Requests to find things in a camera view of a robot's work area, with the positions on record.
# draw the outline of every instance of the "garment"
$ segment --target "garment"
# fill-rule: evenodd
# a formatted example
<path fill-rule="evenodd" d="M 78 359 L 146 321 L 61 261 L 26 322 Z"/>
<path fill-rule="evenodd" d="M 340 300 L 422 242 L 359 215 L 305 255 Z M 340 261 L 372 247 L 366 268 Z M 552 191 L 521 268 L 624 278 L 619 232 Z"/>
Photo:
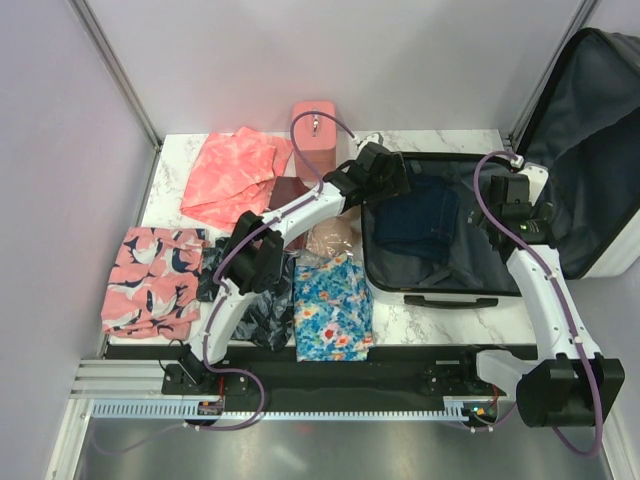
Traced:
<path fill-rule="evenodd" d="M 203 229 L 131 228 L 109 275 L 102 329 L 120 337 L 184 340 L 196 300 Z"/>
<path fill-rule="evenodd" d="M 362 267 L 346 255 L 297 267 L 294 325 L 298 361 L 366 360 L 373 301 Z"/>
<path fill-rule="evenodd" d="M 246 127 L 231 136 L 210 134 L 191 170 L 180 211 L 231 232 L 247 210 L 257 215 L 265 210 L 291 151 L 289 140 Z"/>
<path fill-rule="evenodd" d="M 458 194 L 442 178 L 410 175 L 411 192 L 382 202 L 374 241 L 383 249 L 446 264 L 453 242 Z"/>
<path fill-rule="evenodd" d="M 215 247 L 205 248 L 202 275 L 197 298 L 213 302 L 219 285 L 213 282 L 213 274 L 222 262 L 228 238 L 216 240 Z M 295 258 L 287 253 L 282 261 L 280 280 L 256 297 L 242 315 L 233 332 L 233 340 L 250 341 L 270 350 L 282 350 L 293 335 L 293 274 Z"/>

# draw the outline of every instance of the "suitcase handle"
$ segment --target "suitcase handle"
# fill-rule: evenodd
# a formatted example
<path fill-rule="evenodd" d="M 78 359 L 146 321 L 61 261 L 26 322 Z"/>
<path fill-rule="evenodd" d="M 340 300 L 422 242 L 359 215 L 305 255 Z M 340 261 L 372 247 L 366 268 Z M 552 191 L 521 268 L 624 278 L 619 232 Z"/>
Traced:
<path fill-rule="evenodd" d="M 441 308 L 443 310 L 471 310 L 475 308 L 497 307 L 497 298 L 478 298 L 475 302 L 460 302 L 446 300 L 427 300 L 421 295 L 405 295 L 405 305 L 416 307 Z"/>

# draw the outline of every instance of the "pink bird print fabric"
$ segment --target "pink bird print fabric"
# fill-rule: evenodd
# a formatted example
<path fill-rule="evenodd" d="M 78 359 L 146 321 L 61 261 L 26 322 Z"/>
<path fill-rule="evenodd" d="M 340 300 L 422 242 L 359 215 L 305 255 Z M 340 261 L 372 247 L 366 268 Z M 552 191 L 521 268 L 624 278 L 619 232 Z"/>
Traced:
<path fill-rule="evenodd" d="M 185 340 L 200 318 L 196 300 L 204 229 L 131 228 L 102 307 L 102 329 L 118 337 Z"/>

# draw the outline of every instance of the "white wall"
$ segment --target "white wall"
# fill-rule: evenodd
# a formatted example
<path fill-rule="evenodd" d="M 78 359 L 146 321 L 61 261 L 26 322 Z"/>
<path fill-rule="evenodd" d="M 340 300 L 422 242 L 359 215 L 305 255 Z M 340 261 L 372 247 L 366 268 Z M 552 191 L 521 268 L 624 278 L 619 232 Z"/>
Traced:
<path fill-rule="evenodd" d="M 151 147 L 65 0 L 0 16 L 0 465 L 44 476 Z"/>
<path fill-rule="evenodd" d="M 162 134 L 510 129 L 580 0 L 89 0 Z"/>

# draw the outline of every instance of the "pink towel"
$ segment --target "pink towel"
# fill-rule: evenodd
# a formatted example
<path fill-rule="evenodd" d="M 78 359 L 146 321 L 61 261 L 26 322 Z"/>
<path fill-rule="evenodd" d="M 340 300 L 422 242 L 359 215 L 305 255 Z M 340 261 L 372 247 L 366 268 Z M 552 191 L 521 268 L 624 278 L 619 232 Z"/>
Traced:
<path fill-rule="evenodd" d="M 204 229 L 131 228 L 109 275 L 102 329 L 118 337 L 184 340 L 196 300 Z"/>
<path fill-rule="evenodd" d="M 180 211 L 232 231 L 247 210 L 260 215 L 267 208 L 291 151 L 289 140 L 247 127 L 232 136 L 210 134 L 191 169 Z"/>

